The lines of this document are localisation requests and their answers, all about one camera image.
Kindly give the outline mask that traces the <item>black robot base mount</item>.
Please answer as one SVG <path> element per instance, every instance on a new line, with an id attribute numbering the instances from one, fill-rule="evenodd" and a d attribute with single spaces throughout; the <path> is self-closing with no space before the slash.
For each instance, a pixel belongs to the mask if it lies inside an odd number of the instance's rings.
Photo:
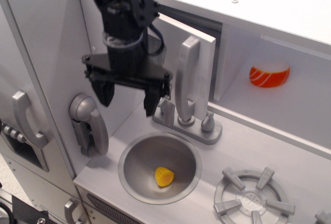
<path id="1" fill-rule="evenodd" d="M 48 213 L 38 211 L 15 196 L 1 197 L 1 223 L 53 223 Z"/>

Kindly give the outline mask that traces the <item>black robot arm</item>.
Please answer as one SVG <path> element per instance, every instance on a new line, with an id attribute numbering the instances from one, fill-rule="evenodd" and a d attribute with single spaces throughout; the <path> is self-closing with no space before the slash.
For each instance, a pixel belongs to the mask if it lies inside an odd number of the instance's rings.
<path id="1" fill-rule="evenodd" d="M 153 61 L 164 39 L 153 21 L 159 17 L 155 0 L 94 0 L 102 16 L 106 54 L 85 55 L 85 76 L 99 101 L 111 103 L 115 85 L 145 92 L 144 109 L 153 116 L 161 98 L 171 96 L 172 73 Z"/>

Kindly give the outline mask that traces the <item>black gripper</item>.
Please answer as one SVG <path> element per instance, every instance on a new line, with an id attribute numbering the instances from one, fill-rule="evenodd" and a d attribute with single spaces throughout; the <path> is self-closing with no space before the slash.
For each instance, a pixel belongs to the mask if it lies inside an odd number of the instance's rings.
<path id="1" fill-rule="evenodd" d="M 172 73 L 156 64 L 144 48 L 111 49 L 106 54 L 82 57 L 86 65 L 85 76 L 100 103 L 108 107 L 114 97 L 115 85 L 145 90 L 146 116 L 155 114 L 163 97 L 170 97 Z"/>

